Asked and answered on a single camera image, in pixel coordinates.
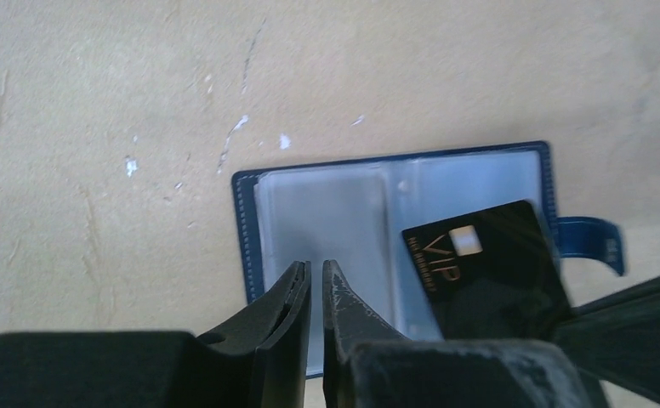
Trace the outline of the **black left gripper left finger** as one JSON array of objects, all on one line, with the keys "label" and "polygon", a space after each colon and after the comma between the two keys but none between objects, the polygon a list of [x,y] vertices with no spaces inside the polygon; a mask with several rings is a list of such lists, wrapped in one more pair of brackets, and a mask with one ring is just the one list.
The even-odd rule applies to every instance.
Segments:
[{"label": "black left gripper left finger", "polygon": [[265,294],[197,338],[212,356],[212,407],[303,405],[310,304],[310,263],[293,262]]}]

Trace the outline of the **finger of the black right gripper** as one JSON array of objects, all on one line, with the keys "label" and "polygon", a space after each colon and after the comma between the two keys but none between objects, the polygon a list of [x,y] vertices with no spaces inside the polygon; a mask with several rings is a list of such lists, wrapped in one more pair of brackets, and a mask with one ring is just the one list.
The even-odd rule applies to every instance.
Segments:
[{"label": "finger of the black right gripper", "polygon": [[578,308],[553,341],[591,376],[660,404],[660,276]]}]

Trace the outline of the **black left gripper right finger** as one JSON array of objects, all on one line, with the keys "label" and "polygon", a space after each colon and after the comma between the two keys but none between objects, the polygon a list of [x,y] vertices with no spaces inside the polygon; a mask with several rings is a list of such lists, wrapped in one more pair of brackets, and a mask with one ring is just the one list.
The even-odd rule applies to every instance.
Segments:
[{"label": "black left gripper right finger", "polygon": [[339,263],[322,266],[323,393],[328,407],[410,407],[401,362],[413,343],[351,287]]}]

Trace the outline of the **navy blue card holder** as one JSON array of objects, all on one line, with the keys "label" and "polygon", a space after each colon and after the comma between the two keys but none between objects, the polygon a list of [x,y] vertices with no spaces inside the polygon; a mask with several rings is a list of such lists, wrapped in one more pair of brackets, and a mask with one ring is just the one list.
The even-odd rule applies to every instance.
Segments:
[{"label": "navy blue card holder", "polygon": [[336,260],[351,288],[413,340],[437,341],[403,230],[512,201],[533,204],[556,259],[587,258],[626,271],[613,223],[557,212],[549,144],[529,141],[235,173],[231,188],[247,300],[288,265],[311,265],[307,376],[323,370],[322,265]]}]

